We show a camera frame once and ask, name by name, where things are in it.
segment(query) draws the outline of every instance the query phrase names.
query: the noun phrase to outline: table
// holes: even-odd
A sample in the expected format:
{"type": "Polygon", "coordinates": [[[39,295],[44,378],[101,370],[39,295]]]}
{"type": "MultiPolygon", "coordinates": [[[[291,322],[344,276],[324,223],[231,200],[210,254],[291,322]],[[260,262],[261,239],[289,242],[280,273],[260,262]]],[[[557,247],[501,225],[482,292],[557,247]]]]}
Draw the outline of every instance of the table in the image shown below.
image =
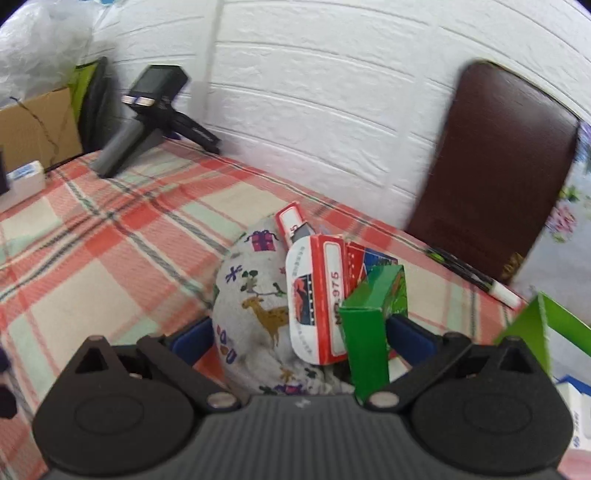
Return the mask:
{"type": "Polygon", "coordinates": [[[44,472],[30,422],[84,338],[134,343],[206,315],[229,247],[248,225],[295,200],[316,226],[398,258],[410,318],[431,331],[486,343],[513,317],[428,259],[421,242],[235,160],[167,141],[103,180],[89,168],[94,158],[58,168],[41,194],[0,215],[0,341],[20,406],[16,418],[0,420],[6,478],[44,472]]]}

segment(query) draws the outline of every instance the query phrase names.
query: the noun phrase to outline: dark brown leather chair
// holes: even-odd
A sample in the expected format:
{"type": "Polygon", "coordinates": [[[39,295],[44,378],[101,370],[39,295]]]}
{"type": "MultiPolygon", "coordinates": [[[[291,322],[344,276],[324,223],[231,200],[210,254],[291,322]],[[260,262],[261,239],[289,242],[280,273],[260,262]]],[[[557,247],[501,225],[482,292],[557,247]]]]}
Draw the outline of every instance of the dark brown leather chair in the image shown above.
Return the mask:
{"type": "Polygon", "coordinates": [[[558,197],[578,123],[518,75],[490,62],[470,64],[406,231],[509,281],[558,197]]]}

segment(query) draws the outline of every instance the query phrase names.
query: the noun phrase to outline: white brick wall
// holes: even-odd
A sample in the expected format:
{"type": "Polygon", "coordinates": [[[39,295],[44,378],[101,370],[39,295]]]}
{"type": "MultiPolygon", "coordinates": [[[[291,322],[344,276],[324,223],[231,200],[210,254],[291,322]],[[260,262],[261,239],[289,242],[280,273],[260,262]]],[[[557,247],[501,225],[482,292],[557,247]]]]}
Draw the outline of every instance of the white brick wall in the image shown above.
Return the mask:
{"type": "Polygon", "coordinates": [[[226,154],[404,226],[471,60],[590,117],[590,18],[574,0],[226,0],[207,125],[226,154]]]}
{"type": "Polygon", "coordinates": [[[177,96],[175,107],[194,118],[203,116],[218,5],[218,0],[119,0],[113,6],[89,53],[89,60],[109,57],[114,70],[109,130],[133,115],[121,104],[121,95],[150,63],[183,67],[191,82],[177,96]]]}

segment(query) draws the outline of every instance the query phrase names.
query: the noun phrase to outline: cardboard box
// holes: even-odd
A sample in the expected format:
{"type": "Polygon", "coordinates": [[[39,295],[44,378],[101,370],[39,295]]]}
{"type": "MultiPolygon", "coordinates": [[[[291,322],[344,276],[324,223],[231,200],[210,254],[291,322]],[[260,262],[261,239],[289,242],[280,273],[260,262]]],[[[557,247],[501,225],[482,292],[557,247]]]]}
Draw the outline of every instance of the cardboard box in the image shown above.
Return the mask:
{"type": "Polygon", "coordinates": [[[291,346],[312,365],[347,358],[337,315],[349,294],[345,249],[339,236],[305,236],[285,259],[291,346]]]}
{"type": "Polygon", "coordinates": [[[349,259],[349,291],[357,288],[357,285],[365,280],[373,267],[398,265],[398,260],[394,257],[355,242],[347,243],[347,255],[349,259]]]}
{"type": "Polygon", "coordinates": [[[275,214],[275,221],[277,222],[285,246],[287,249],[290,249],[294,243],[293,237],[296,230],[306,222],[300,204],[291,202],[289,205],[286,205],[275,214]]]}
{"type": "Polygon", "coordinates": [[[523,338],[551,377],[591,384],[591,328],[545,294],[538,293],[495,343],[508,335],[523,338]]]}
{"type": "Polygon", "coordinates": [[[377,265],[339,309],[355,395],[361,401],[389,382],[385,320],[408,314],[402,265],[377,265]]]}
{"type": "Polygon", "coordinates": [[[557,388],[573,418],[569,448],[591,452],[591,387],[567,377],[557,388]]]}
{"type": "Polygon", "coordinates": [[[38,160],[43,168],[82,154],[70,90],[63,88],[0,110],[6,172],[38,160]]]}
{"type": "Polygon", "coordinates": [[[24,202],[45,188],[45,171],[38,161],[13,170],[7,175],[10,190],[0,195],[0,213],[24,202]]]}

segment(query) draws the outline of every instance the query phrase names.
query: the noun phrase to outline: green cardboard box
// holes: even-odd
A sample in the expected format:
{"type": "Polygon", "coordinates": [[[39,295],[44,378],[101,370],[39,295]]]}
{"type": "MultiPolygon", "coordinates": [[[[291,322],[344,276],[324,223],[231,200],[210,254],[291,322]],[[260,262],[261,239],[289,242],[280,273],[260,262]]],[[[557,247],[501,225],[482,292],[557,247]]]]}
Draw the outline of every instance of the green cardboard box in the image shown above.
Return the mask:
{"type": "Polygon", "coordinates": [[[389,381],[385,320],[393,313],[408,316],[404,267],[373,267],[339,313],[355,394],[365,401],[389,381]]]}
{"type": "Polygon", "coordinates": [[[549,296],[538,293],[496,339],[523,338],[549,376],[591,381],[591,329],[549,296]]]}

